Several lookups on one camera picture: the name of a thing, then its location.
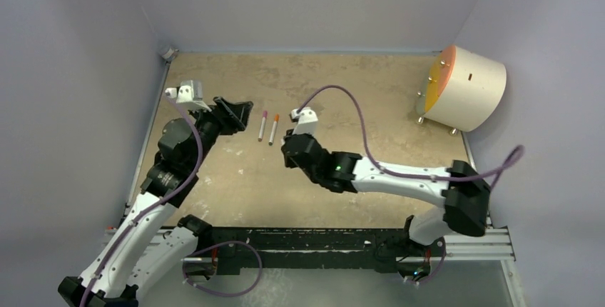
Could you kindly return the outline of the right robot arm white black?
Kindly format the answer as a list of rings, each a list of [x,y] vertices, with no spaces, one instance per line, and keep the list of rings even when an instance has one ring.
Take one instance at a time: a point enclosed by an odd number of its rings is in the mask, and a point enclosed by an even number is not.
[[[324,149],[310,134],[288,134],[280,150],[285,166],[299,168],[311,182],[335,193],[375,192],[432,204],[406,221],[402,249],[417,255],[437,239],[458,233],[482,237],[487,230],[491,188],[465,161],[421,168],[380,162],[367,156]]]

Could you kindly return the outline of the white pen brown tip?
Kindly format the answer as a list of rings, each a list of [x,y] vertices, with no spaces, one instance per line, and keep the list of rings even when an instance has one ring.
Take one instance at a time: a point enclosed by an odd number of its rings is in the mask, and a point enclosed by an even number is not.
[[[265,127],[266,127],[266,122],[267,122],[267,115],[263,114],[261,121],[260,121],[260,127],[259,127],[259,132],[258,132],[258,141],[262,142],[263,138],[264,138],[264,133],[265,133]]]

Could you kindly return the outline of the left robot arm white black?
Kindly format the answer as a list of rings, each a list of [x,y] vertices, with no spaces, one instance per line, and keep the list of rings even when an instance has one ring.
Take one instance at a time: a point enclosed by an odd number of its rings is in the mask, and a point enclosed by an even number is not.
[[[69,306],[138,306],[182,258],[212,249],[211,225],[195,216],[187,216],[158,245],[151,243],[197,183],[217,138],[246,129],[253,102],[230,103],[218,96],[208,108],[189,112],[170,103],[181,117],[163,127],[154,165],[128,215],[93,263],[58,287]]]

